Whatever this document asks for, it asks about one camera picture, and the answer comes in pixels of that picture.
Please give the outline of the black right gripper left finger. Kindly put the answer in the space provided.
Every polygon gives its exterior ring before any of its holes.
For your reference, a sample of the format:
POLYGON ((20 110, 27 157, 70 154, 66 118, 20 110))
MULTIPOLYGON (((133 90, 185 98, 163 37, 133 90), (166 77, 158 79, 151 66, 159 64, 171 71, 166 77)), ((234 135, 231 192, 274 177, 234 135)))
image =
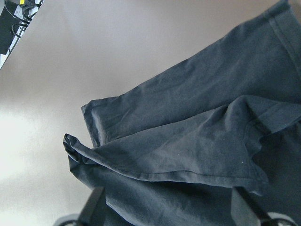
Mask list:
POLYGON ((80 226, 103 226, 105 222, 105 188, 93 189, 79 217, 80 226))

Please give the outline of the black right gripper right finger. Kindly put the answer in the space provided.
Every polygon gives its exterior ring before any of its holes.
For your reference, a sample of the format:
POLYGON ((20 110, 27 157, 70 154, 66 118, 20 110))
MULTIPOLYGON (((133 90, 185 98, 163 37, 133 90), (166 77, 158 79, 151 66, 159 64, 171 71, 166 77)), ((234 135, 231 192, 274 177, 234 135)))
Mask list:
POLYGON ((236 226, 271 226, 271 217, 243 187, 233 187, 231 217, 236 226))

